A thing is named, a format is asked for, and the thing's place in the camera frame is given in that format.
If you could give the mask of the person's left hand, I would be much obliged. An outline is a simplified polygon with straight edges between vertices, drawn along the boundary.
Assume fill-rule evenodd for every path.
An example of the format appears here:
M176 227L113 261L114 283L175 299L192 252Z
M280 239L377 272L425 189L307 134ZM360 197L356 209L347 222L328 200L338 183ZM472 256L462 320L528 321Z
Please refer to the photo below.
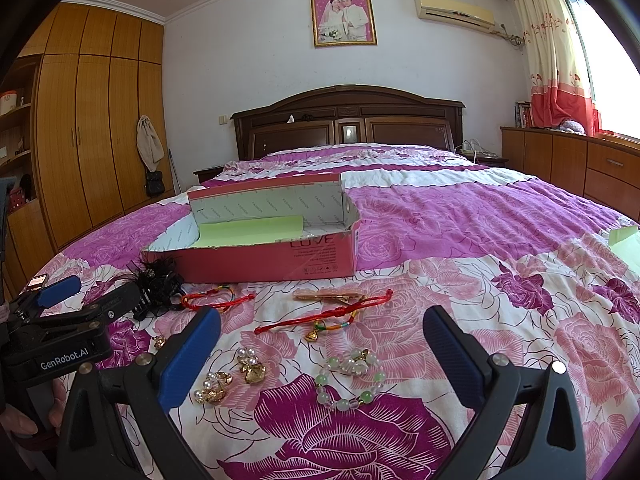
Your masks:
M52 382L54 404L49 412L49 422L60 431L66 402L66 389L61 379L56 378ZM17 408L6 404L6 408L1 413L1 426L6 431L14 434L27 434L32 436L38 431L37 425Z

